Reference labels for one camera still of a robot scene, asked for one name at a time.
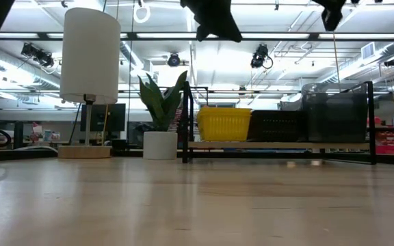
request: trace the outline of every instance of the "wooden lamp base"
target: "wooden lamp base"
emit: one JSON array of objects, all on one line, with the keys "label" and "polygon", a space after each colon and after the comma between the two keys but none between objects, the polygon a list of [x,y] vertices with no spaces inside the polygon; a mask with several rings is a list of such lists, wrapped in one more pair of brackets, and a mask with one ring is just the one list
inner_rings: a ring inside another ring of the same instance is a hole
[{"label": "wooden lamp base", "polygon": [[102,159],[110,158],[110,146],[59,146],[62,159]]}]

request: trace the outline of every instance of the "black storage bin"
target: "black storage bin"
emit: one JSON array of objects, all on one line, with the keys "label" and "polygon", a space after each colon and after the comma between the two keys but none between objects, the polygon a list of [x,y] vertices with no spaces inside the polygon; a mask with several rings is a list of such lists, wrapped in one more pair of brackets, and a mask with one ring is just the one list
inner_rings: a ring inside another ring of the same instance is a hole
[{"label": "black storage bin", "polygon": [[366,142],[367,86],[327,94],[303,93],[302,107],[308,116],[308,140],[327,143]]},{"label": "black storage bin", "polygon": [[304,111],[256,110],[252,112],[248,141],[296,142],[306,140]]}]

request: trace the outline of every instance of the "ceiling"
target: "ceiling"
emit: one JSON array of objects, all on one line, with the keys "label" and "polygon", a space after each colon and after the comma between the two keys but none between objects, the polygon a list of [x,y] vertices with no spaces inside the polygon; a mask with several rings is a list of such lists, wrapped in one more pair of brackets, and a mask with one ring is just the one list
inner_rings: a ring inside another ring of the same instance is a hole
[{"label": "ceiling", "polygon": [[[231,11],[242,32],[290,31],[323,32],[321,11],[314,2],[308,0],[280,0],[278,11],[274,1],[232,0]],[[69,8],[63,8],[60,1],[16,0],[1,32],[62,32],[64,15],[74,7],[101,9],[103,0],[66,1]],[[192,13],[179,5],[179,0],[149,1],[150,18],[145,23],[133,19],[134,1],[107,1],[105,11],[118,16],[123,32],[179,32],[195,31],[198,23],[192,20]],[[382,4],[373,0],[360,1],[355,6],[348,3],[342,9],[343,20],[337,32],[394,32],[394,0],[384,0]],[[143,18],[145,10],[138,10]],[[62,41],[33,41],[35,46],[62,57]],[[251,69],[250,60],[258,45],[265,43],[272,52],[274,66],[271,70]],[[24,59],[20,54],[23,41],[0,40],[0,50],[11,56]],[[237,90],[247,85],[254,90],[277,90],[278,86],[291,86],[315,82],[324,74],[336,71],[338,65],[360,55],[360,48],[368,42],[278,42],[278,41],[229,41],[189,42],[189,41],[128,41],[127,44],[140,59],[153,63],[154,70],[164,69],[165,58],[178,53],[182,60],[193,61],[196,85]],[[27,63],[37,66],[34,61]],[[60,69],[54,67],[57,79]],[[347,76],[348,81],[365,81],[379,77],[378,66],[370,66]],[[120,83],[137,83],[129,73],[129,64],[120,67]]]}]

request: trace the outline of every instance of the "wooden shelf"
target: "wooden shelf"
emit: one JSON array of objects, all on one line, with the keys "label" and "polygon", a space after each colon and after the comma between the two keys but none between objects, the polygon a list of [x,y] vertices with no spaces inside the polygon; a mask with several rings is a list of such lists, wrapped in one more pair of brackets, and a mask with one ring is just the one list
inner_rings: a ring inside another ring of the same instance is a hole
[{"label": "wooden shelf", "polygon": [[349,148],[370,149],[369,143],[255,143],[255,142],[188,142],[190,148]]}]

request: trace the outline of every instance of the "table surface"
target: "table surface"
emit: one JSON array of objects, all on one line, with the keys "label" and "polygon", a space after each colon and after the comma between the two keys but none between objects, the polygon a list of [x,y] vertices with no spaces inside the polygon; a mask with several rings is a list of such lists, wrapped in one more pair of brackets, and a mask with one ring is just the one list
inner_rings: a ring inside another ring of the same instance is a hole
[{"label": "table surface", "polygon": [[394,245],[394,165],[0,162],[0,245]]}]

